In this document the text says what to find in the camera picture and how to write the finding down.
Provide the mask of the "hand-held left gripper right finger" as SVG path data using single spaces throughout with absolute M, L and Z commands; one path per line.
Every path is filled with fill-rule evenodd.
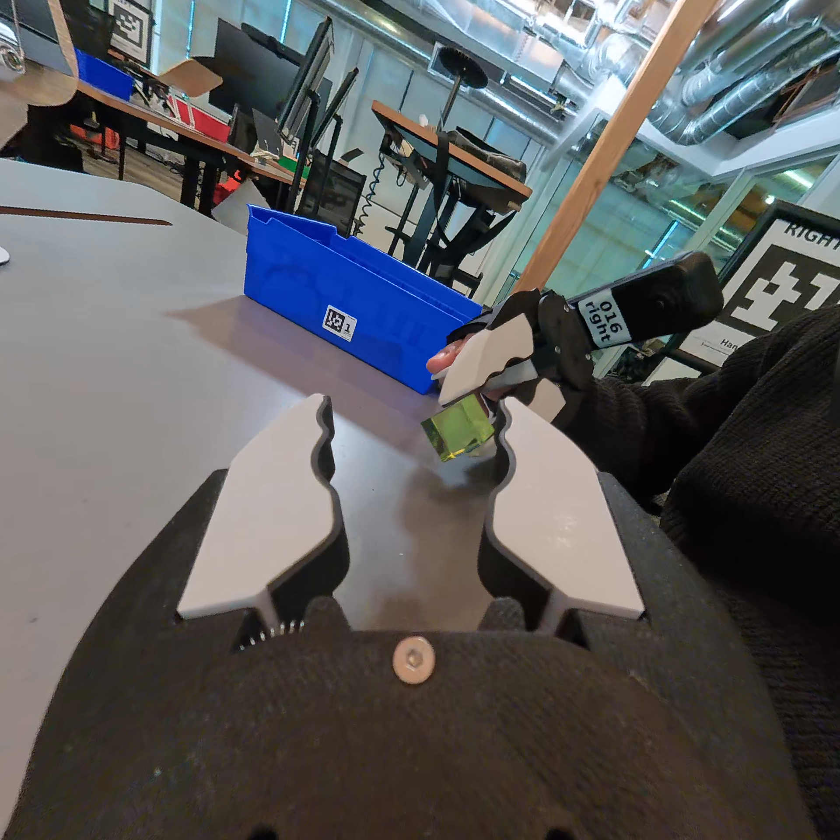
M 558 428 L 510 396 L 499 404 L 497 485 L 479 579 L 520 605 L 530 632 L 557 632 L 576 610 L 637 621 L 645 606 L 599 473 Z

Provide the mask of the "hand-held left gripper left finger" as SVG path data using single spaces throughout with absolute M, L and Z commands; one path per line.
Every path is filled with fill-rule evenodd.
M 251 610 L 304 624 L 350 567 L 338 492 L 333 407 L 316 393 L 278 415 L 234 457 L 181 600 L 187 620 Z

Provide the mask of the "green transparent cube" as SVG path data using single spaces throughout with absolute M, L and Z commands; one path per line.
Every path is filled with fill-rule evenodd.
M 425 419 L 421 428 L 442 463 L 476 452 L 495 434 L 495 416 L 481 395 L 459 398 Z

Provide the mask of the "blue bin with marker label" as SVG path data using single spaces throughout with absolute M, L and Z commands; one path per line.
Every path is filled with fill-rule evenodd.
M 248 206 L 244 294 L 420 394 L 479 303 L 336 227 Z

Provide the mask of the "dark bag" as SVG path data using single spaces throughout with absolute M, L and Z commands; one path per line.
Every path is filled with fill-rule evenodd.
M 524 161 L 500 152 L 467 129 L 457 127 L 442 133 L 440 136 L 445 136 L 450 145 L 471 154 L 515 181 L 522 184 L 526 182 L 528 168 Z

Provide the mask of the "framed marker sign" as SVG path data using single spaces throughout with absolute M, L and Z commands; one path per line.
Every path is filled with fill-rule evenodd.
M 839 300 L 839 220 L 780 202 L 720 273 L 724 306 L 671 356 L 696 370 L 723 365 L 747 342 Z

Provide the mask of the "black mesh office chair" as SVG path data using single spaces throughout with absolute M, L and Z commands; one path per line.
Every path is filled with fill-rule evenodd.
M 352 235 L 366 176 L 341 161 L 327 167 L 327 156 L 315 150 L 297 215 L 336 227 L 339 235 Z

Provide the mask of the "wooden standing desk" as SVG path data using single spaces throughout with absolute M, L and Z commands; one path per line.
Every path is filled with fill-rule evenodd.
M 468 256 L 500 236 L 532 190 L 450 145 L 445 136 L 379 101 L 371 107 L 384 129 L 381 157 L 413 184 L 403 215 L 389 227 L 393 256 L 448 288 L 473 297 L 482 275 L 463 270 Z

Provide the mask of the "black computer monitor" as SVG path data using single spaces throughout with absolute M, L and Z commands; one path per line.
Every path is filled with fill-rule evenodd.
M 232 114 L 235 106 L 276 117 L 305 56 L 253 27 L 219 18 L 211 69 L 222 84 L 208 94 L 210 105 Z
M 284 142 L 291 144 L 301 131 L 317 121 L 322 98 L 319 88 L 333 51 L 333 21 L 326 17 L 317 27 L 289 92 L 279 105 L 276 127 Z
M 338 146 L 338 141 L 343 128 L 343 111 L 345 110 L 345 102 L 347 102 L 354 85 L 359 76 L 359 68 L 356 66 L 349 70 L 345 78 L 339 85 L 338 90 L 329 103 L 329 107 L 324 114 L 324 121 L 322 123 L 322 134 L 331 130 L 329 136 L 328 157 L 335 158 L 335 151 Z

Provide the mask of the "silver ventilation ducts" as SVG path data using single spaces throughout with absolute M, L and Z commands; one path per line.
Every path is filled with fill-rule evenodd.
M 582 104 L 615 78 L 625 87 L 674 2 L 411 2 L 467 44 Z M 715 2 L 647 121 L 671 142 L 703 144 L 790 81 L 838 57 L 838 2 Z

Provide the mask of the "red plastic bin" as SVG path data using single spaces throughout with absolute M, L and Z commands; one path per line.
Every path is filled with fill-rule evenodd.
M 174 121 L 218 142 L 226 143 L 228 141 L 228 121 L 218 119 L 191 101 L 172 93 L 167 95 L 166 101 L 172 111 Z

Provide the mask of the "small blue plastic bin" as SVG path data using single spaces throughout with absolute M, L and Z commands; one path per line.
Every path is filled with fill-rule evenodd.
M 80 81 L 109 96 L 128 102 L 134 90 L 134 79 L 127 72 L 75 48 Z

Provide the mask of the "square marker sign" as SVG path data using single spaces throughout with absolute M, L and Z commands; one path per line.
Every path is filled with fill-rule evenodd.
M 111 47 L 124 58 L 150 68 L 152 12 L 134 1 L 107 1 L 107 9 L 114 20 Z

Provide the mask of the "white tablet stand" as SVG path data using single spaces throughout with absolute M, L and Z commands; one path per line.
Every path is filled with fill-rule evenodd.
M 2 23 L 1 26 L 1 148 L 25 125 L 28 105 L 15 87 L 25 74 L 24 54 L 15 32 Z

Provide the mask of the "wooden post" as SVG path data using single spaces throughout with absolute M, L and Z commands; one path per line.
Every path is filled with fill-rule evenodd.
M 675 4 L 511 292 L 546 286 L 715 6 L 715 1 Z

